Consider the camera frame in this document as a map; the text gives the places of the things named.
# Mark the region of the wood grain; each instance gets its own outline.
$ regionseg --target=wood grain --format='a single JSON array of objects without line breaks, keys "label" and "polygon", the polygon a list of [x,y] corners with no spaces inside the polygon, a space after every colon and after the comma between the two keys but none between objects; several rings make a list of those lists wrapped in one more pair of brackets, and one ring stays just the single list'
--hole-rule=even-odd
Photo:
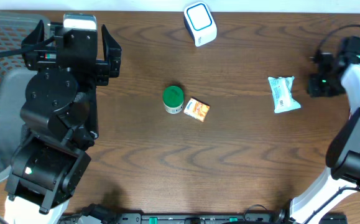
[{"label": "wood grain", "polygon": [[[61,21],[64,12],[32,13]],[[309,57],[324,34],[360,24],[360,15],[214,13],[217,39],[196,48],[181,13],[87,13],[121,44],[122,67],[98,88],[101,136],[68,213],[90,203],[145,213],[236,213],[255,203],[275,210],[322,172],[349,106],[345,96],[306,94],[315,72]],[[360,30],[345,30],[325,48],[353,34]],[[295,76],[302,108],[274,114],[269,76]],[[186,101],[211,106],[204,123],[165,112],[161,95],[171,83],[183,86]],[[333,211],[360,223],[360,193]]]}]

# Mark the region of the white square object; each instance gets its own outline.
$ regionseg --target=white square object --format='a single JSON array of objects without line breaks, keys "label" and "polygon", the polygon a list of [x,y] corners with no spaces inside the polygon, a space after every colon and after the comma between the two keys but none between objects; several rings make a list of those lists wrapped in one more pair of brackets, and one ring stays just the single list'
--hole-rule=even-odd
[{"label": "white square object", "polygon": [[216,23],[203,2],[194,3],[184,10],[184,24],[197,47],[217,37]]},{"label": "white square object", "polygon": [[97,19],[93,15],[83,13],[65,13],[63,15],[65,28],[97,30]]}]

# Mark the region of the snack bar wrapper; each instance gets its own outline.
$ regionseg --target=snack bar wrapper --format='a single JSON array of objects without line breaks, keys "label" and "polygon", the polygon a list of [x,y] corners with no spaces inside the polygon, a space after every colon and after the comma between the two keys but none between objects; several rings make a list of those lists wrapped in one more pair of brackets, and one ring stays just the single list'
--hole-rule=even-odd
[{"label": "snack bar wrapper", "polygon": [[301,108],[301,105],[292,98],[292,85],[294,77],[268,77],[269,85],[274,97],[275,113],[295,110]]}]

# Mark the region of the orange snack package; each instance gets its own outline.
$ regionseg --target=orange snack package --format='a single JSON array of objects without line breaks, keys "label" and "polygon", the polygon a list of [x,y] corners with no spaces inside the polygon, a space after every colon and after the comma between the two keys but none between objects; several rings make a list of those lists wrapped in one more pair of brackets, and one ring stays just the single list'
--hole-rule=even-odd
[{"label": "orange snack package", "polygon": [[184,109],[184,113],[192,118],[198,119],[204,122],[207,112],[210,110],[210,106],[191,98]]}]

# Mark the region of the small box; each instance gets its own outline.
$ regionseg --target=small box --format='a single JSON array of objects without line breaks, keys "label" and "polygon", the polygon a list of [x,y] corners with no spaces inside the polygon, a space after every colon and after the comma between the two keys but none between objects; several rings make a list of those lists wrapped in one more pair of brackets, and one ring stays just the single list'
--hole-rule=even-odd
[{"label": "small box", "polygon": [[192,4],[184,10],[184,24],[197,47],[217,37],[216,23],[203,2]]},{"label": "small box", "polygon": [[210,106],[197,101],[194,98],[191,98],[187,103],[187,106],[184,109],[186,115],[191,116],[192,118],[198,119],[201,122],[204,122],[207,112],[210,110]]}]

